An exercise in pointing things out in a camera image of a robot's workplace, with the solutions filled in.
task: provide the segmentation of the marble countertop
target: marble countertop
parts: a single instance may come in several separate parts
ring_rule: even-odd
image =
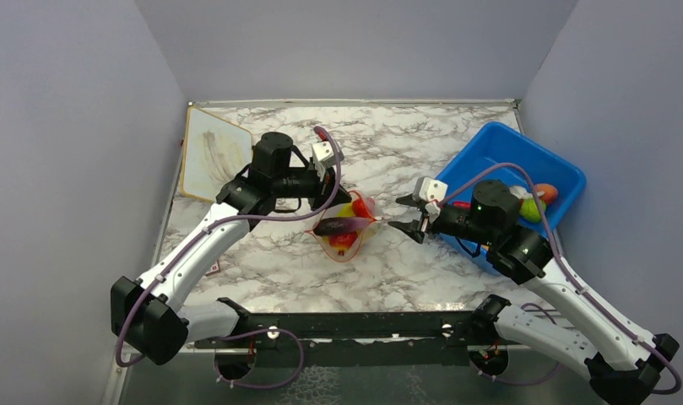
[[[344,151],[342,184],[374,197],[385,218],[417,213],[394,200],[415,179],[436,176],[487,122],[518,128],[511,106],[421,105],[281,108],[209,108],[249,130],[286,133],[304,155],[321,125]],[[202,219],[209,202],[174,196],[161,248],[164,256]],[[307,213],[304,204],[299,213]],[[389,226],[350,262],[337,263],[304,232],[314,219],[262,222],[221,258],[221,272],[204,276],[186,305],[229,297],[250,311],[445,311],[473,309],[488,294],[516,304],[542,303],[504,277],[490,275],[446,245],[418,245]]]

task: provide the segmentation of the gray floor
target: gray floor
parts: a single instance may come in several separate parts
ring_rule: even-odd
[[[504,377],[517,381],[542,376],[553,362],[530,352],[511,353]],[[540,386],[501,386],[486,381],[470,367],[440,365],[394,367],[310,367],[299,380],[271,391],[255,391],[215,382],[212,354],[178,354],[169,364],[145,360],[127,372],[121,404],[219,405],[598,405],[589,384],[570,370],[562,370]],[[259,369],[243,381],[261,384],[287,378],[292,370]]]

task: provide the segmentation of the red apple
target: red apple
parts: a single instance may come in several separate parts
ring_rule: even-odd
[[[363,198],[356,198],[351,203],[351,209],[354,210],[354,215],[357,217],[373,219],[373,214],[371,213],[371,210],[366,206],[366,203],[363,201]]]
[[[351,245],[356,242],[356,239],[358,239],[359,234],[356,232],[349,232],[346,234],[336,234],[336,235],[329,235],[328,236],[328,244],[338,250],[349,250],[351,248]]]

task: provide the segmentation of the gray wall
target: gray wall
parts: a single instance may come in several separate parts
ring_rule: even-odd
[[[683,1],[580,0],[521,112],[530,137],[587,174],[561,225],[573,265],[683,344]],[[675,363],[683,374],[683,346]]]
[[[185,98],[132,0],[0,2],[0,403],[99,403]]]
[[[136,0],[192,100],[525,95],[577,0]]]

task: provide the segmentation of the screw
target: screw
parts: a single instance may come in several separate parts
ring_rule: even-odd
[[[453,334],[453,326],[449,323],[446,323],[441,327],[441,331],[444,337],[449,338]]]
[[[275,326],[271,326],[271,327],[269,327],[269,329],[278,329],[278,328]],[[279,333],[278,332],[267,332],[267,337],[274,340],[274,339],[279,337]]]

